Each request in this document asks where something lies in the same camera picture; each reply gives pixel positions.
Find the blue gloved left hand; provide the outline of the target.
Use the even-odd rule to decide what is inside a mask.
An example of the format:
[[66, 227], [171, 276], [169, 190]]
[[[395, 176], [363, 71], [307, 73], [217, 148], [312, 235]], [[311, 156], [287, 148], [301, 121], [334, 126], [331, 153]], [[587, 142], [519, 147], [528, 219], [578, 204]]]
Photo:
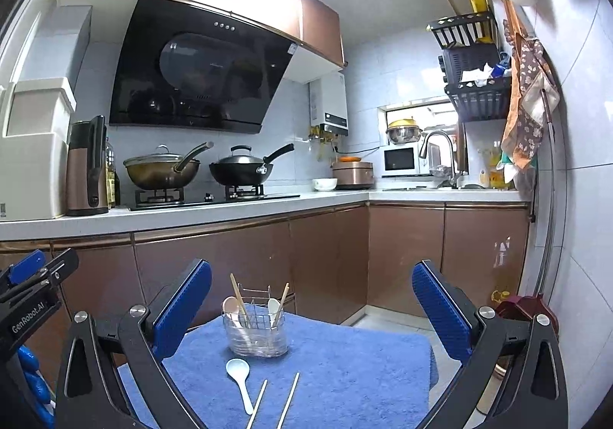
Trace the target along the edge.
[[18, 350], [18, 359], [29, 391], [34, 398], [34, 408], [46, 428], [55, 427], [55, 395], [39, 370], [39, 361], [26, 346]]

